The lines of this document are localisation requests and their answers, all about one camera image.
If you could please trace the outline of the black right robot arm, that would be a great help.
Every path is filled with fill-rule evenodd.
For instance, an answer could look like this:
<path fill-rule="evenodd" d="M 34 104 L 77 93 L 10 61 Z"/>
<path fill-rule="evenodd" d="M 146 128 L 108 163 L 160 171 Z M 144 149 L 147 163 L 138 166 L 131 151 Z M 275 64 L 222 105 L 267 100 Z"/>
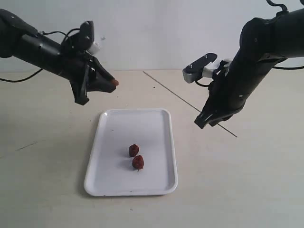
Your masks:
<path fill-rule="evenodd" d="M 240 47 L 228 69 L 209 87 L 209 97 L 195 124 L 215 126 L 240 112 L 246 100 L 278 63 L 304 55 L 304 11 L 273 19 L 253 18 L 240 35 Z"/>

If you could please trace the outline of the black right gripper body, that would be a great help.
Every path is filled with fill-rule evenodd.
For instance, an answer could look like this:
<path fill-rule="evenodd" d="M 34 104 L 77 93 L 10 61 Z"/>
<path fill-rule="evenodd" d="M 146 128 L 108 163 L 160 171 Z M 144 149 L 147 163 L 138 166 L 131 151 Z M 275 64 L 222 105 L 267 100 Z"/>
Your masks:
<path fill-rule="evenodd" d="M 200 117 L 207 119 L 229 119 L 232 115 L 239 113 L 245 105 L 244 101 L 230 100 L 232 92 L 228 90 L 226 79 L 215 79 L 208 86 L 209 96 L 203 106 Z"/>

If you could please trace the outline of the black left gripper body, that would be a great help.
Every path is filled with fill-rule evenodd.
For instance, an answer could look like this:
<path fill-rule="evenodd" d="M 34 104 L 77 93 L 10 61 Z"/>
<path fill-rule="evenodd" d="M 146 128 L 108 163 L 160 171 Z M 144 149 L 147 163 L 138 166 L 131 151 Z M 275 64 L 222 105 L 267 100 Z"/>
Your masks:
<path fill-rule="evenodd" d="M 62 76 L 65 76 L 72 88 L 74 102 L 85 105 L 89 98 L 88 92 L 95 90 L 97 75 L 95 57 L 88 52 L 69 51 L 62 57 Z"/>

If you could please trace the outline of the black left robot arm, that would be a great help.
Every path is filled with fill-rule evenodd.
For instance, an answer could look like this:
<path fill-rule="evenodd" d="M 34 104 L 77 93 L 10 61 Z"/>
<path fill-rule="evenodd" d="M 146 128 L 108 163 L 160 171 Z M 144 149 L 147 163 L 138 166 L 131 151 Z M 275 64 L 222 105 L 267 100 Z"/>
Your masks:
<path fill-rule="evenodd" d="M 57 43 L 17 15 L 1 9 L 0 56 L 16 57 L 68 80 L 75 103 L 85 105 L 88 92 L 111 93 L 119 83 L 95 57 L 100 46 L 94 23 L 85 21 L 73 32 Z"/>

